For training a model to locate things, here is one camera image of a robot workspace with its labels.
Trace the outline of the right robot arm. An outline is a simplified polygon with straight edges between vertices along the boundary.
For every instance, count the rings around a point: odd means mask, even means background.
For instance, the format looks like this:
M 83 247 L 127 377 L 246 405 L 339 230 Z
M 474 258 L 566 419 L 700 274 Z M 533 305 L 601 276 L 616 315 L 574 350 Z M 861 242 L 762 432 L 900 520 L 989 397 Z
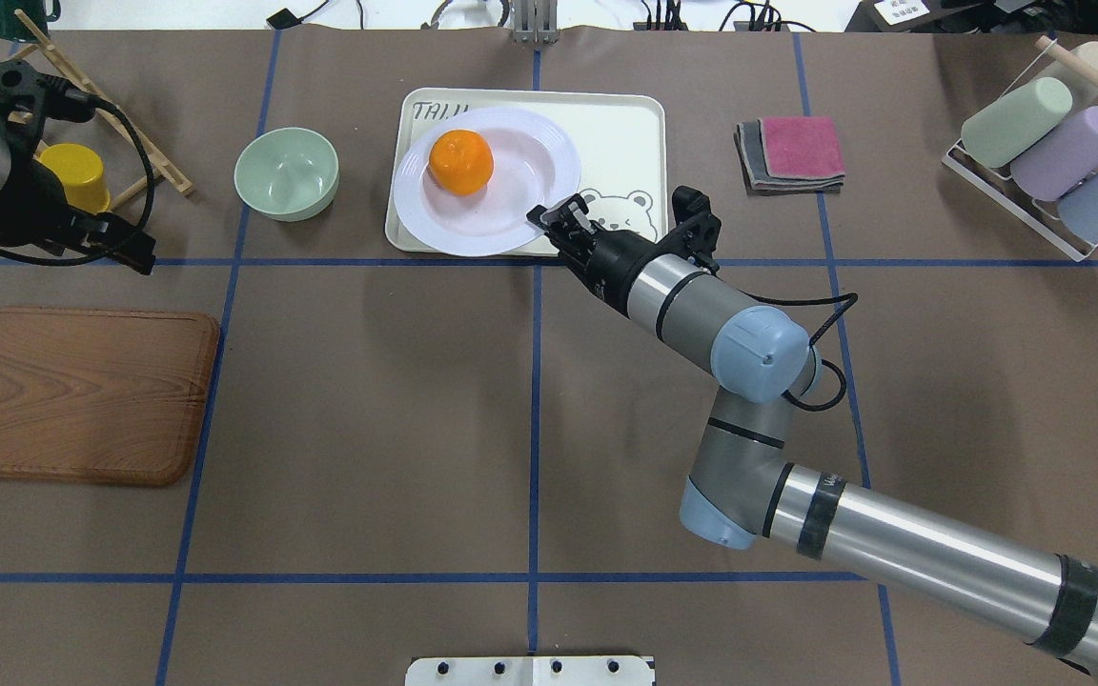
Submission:
M 679 521 L 716 383 L 607 307 L 565 262 L 533 274 L 527 643 L 652 653 L 668 681 L 1093 683 L 1047 636 L 1072 556 L 1098 567 L 1098 262 L 941 209 L 900 229 L 848 198 L 716 198 L 719 275 L 774 299 L 843 371 L 817 413 L 746 443 L 1037 551 L 1027 637 L 845 566 L 837 508 L 799 555 L 802 505 L 744 551 Z

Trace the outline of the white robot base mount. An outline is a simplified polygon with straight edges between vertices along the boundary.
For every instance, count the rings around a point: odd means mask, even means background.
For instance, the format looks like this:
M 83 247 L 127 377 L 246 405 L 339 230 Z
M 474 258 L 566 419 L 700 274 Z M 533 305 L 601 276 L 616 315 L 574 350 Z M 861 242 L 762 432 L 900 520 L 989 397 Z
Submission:
M 657 685 L 653 657 L 418 657 L 405 685 Z

